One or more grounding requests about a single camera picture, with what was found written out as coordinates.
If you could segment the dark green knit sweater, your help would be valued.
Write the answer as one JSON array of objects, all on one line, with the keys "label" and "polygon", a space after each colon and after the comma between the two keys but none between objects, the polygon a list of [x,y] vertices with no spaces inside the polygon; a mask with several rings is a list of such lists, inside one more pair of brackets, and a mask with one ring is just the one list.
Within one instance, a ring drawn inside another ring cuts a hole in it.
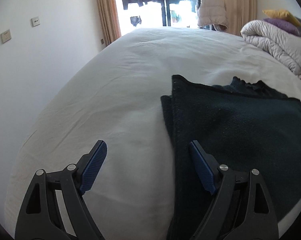
[{"label": "dark green knit sweater", "polygon": [[161,97],[175,155],[175,205],[168,239],[190,239],[211,201],[188,153],[196,140],[218,163],[236,171],[258,169],[282,220],[301,199],[301,101],[262,81],[234,77],[207,86],[172,77]]}]

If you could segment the white bed sheet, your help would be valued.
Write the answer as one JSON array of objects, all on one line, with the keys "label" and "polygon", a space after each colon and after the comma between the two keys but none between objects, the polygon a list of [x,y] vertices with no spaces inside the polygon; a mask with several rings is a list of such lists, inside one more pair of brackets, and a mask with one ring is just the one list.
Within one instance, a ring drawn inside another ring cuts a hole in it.
[{"label": "white bed sheet", "polygon": [[15,233],[22,200],[38,169],[59,171],[98,140],[106,160],[84,196],[106,239],[165,239],[174,206],[173,150],[160,98],[171,77],[226,85],[263,81],[301,100],[301,80],[241,37],[202,29],[138,29],[103,49],[60,90],[23,144],[5,201]]}]

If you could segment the grey folded duvet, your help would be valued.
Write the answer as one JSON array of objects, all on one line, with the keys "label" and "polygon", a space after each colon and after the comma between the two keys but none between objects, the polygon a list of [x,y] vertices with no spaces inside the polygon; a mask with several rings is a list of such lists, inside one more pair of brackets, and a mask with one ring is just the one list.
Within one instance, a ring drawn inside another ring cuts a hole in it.
[{"label": "grey folded duvet", "polygon": [[240,33],[245,42],[269,53],[301,79],[301,37],[261,20],[248,22]]}]

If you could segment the purple pillow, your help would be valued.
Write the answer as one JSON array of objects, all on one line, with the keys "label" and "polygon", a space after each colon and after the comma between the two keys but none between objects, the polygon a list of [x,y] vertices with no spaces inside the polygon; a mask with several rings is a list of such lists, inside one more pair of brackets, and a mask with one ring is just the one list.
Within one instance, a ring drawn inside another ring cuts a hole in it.
[{"label": "purple pillow", "polygon": [[278,19],[278,18],[265,18],[263,21],[268,22],[278,27],[279,29],[282,29],[289,34],[301,37],[301,32],[299,31],[299,29],[288,21]]}]

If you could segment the yellow pillow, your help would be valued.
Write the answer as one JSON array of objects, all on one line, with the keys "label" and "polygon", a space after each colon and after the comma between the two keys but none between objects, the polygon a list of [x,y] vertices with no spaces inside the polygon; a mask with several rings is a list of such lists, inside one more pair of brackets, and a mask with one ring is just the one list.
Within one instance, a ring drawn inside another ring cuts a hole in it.
[{"label": "yellow pillow", "polygon": [[296,27],[301,27],[301,22],[288,10],[278,9],[278,10],[262,10],[262,12],[269,18],[277,18],[285,20]]}]

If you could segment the beige puffer jacket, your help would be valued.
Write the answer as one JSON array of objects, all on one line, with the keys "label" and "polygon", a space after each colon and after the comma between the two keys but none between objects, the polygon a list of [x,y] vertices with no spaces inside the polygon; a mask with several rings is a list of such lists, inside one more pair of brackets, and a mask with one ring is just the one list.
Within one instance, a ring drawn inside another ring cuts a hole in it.
[{"label": "beige puffer jacket", "polygon": [[198,0],[196,12],[199,28],[212,25],[216,31],[227,31],[227,13],[222,0]]}]

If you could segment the beige right curtain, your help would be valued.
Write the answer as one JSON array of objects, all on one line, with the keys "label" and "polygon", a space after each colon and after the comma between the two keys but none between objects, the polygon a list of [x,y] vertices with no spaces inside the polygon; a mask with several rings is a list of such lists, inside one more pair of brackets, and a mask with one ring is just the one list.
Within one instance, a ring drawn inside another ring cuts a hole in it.
[{"label": "beige right curtain", "polygon": [[225,4],[228,28],[227,33],[241,35],[242,27],[257,19],[257,0],[222,0]]}]

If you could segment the beige curtain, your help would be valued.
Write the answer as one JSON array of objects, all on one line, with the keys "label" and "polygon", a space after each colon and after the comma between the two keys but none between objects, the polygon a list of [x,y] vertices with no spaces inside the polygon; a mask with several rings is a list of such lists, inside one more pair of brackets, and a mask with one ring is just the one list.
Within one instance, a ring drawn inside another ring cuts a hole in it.
[{"label": "beige curtain", "polygon": [[121,37],[116,0],[97,0],[105,46]]},{"label": "beige curtain", "polygon": [[241,35],[242,27],[257,19],[257,0],[222,0],[225,4],[228,28],[227,33]]}]

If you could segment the beige left curtain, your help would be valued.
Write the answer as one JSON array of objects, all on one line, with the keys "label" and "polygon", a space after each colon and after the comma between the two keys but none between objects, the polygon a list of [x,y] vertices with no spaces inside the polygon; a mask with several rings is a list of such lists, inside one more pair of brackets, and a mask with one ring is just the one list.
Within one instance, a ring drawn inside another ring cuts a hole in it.
[{"label": "beige left curtain", "polygon": [[116,0],[97,0],[105,46],[121,37]]}]

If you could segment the black framed window door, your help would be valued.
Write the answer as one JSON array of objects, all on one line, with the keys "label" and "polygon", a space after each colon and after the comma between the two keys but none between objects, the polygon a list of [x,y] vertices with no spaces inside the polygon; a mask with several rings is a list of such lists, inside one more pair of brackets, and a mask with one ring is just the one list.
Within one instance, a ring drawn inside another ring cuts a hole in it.
[{"label": "black framed window door", "polygon": [[141,28],[198,28],[198,0],[116,0],[122,35]]}]

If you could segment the white wall socket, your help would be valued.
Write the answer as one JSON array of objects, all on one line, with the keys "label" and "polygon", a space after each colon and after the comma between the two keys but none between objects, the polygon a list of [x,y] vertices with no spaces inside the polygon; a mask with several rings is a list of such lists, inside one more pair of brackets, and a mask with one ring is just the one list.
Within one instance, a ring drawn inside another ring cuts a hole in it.
[{"label": "white wall socket", "polygon": [[32,27],[36,27],[40,25],[40,19],[39,17],[34,17],[31,19]]}]

